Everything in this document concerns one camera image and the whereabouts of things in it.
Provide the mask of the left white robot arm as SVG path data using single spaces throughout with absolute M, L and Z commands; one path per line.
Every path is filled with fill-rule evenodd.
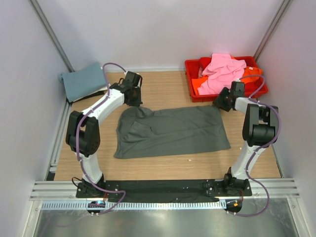
M 99 167 L 97 151 L 101 144 L 100 125 L 118 107 L 140 106 L 140 74 L 127 71 L 119 82 L 110 84 L 107 93 L 89 108 L 69 116 L 66 144 L 75 152 L 83 173 L 83 183 L 88 184 L 87 191 L 95 198 L 104 191 L 104 175 Z

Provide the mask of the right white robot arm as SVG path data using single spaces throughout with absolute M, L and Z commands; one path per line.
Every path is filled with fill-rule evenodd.
M 242 138 L 244 145 L 237 161 L 224 175 L 214 189 L 224 196 L 250 195 L 251 170 L 261 153 L 275 143 L 281 127 L 277 106 L 264 104 L 245 97 L 245 85 L 233 81 L 231 88 L 223 88 L 213 104 L 224 111 L 235 110 L 244 113 Z

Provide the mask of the grey t shirt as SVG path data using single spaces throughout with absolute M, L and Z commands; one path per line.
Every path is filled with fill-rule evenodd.
M 221 113 L 214 106 L 152 111 L 130 107 L 117 126 L 119 159 L 216 152 L 230 149 Z

